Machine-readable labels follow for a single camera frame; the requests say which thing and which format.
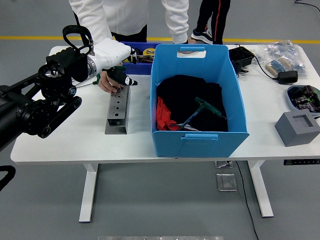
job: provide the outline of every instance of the table leg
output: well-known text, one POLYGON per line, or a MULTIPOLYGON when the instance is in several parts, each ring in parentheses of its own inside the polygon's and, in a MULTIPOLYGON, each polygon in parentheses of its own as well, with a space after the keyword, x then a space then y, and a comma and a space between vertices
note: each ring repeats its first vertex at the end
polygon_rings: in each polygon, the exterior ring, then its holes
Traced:
POLYGON ((84 164, 86 168, 86 178, 83 190, 82 204, 79 222, 89 223, 91 220, 91 212, 94 203, 94 194, 96 187, 96 179, 98 172, 98 163, 95 164, 84 164))
POLYGON ((259 202, 260 211, 263 218, 274 216, 274 213, 271 209, 264 179, 262 178, 262 174, 260 171, 260 166, 264 162, 265 160, 248 160, 248 165, 251 172, 255 193, 259 202))

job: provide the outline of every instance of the yellow floor stripe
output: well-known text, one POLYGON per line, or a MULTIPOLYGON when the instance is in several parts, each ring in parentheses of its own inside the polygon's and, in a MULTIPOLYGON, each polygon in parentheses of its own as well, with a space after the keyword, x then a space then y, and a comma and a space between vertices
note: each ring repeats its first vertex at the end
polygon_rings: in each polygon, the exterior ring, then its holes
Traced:
MULTIPOLYGON (((70 40, 81 40, 79 36, 68 36, 70 40)), ((0 36, 0 40, 63 40, 62 36, 0 36)), ((148 37, 150 42, 172 42, 171 37, 148 37)), ((224 38, 226 43, 270 43, 281 39, 247 39, 247 38, 224 38)), ((320 40, 291 40, 294 44, 320 44, 320 40)))

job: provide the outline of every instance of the bin handle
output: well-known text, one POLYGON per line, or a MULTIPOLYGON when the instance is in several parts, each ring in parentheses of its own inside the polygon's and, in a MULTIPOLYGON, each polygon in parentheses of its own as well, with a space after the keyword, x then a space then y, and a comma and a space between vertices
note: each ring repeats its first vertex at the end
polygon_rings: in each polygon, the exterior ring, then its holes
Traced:
POLYGON ((204 52, 206 48, 204 46, 182 46, 181 52, 204 52))
POLYGON ((219 140, 218 134, 203 134, 203 133, 187 133, 185 136, 182 136, 181 139, 199 139, 199 140, 219 140))

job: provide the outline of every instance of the electronic components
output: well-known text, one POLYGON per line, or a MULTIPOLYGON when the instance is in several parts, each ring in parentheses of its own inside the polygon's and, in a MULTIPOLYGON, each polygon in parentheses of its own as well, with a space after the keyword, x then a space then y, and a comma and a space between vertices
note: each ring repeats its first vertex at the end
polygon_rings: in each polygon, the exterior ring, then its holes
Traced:
POLYGON ((287 94, 296 109, 307 109, 310 113, 320 113, 320 100, 314 87, 310 85, 292 86, 288 89, 287 94))

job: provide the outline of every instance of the red cloth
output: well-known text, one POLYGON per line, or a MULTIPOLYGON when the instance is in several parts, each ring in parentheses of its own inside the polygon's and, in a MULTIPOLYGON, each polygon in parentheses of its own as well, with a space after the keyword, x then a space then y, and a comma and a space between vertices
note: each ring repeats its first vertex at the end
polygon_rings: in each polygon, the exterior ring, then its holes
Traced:
POLYGON ((157 104, 156 104, 156 126, 160 131, 176 131, 178 130, 179 126, 174 120, 170 120, 171 111, 165 105, 164 101, 161 97, 157 97, 157 104))

